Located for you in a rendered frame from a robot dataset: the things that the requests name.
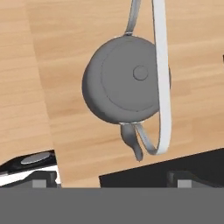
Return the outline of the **black fitting with grey disc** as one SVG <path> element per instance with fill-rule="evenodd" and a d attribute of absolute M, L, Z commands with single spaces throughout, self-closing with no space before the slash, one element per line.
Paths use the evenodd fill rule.
<path fill-rule="evenodd" d="M 38 153 L 14 157 L 0 165 L 0 187 L 7 188 L 8 184 L 26 178 L 36 171 L 57 172 L 57 187 L 61 187 L 59 168 L 53 149 Z"/>

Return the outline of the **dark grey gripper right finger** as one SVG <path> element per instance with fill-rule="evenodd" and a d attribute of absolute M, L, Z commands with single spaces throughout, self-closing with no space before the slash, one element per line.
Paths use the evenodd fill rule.
<path fill-rule="evenodd" d="M 167 186 L 172 188 L 222 188 L 222 185 L 198 178 L 189 171 L 168 171 Z"/>

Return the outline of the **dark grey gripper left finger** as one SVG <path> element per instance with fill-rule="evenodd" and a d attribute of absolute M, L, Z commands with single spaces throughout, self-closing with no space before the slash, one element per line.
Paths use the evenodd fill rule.
<path fill-rule="evenodd" d="M 56 171 L 34 171 L 26 178 L 8 184 L 8 187 L 56 188 Z"/>

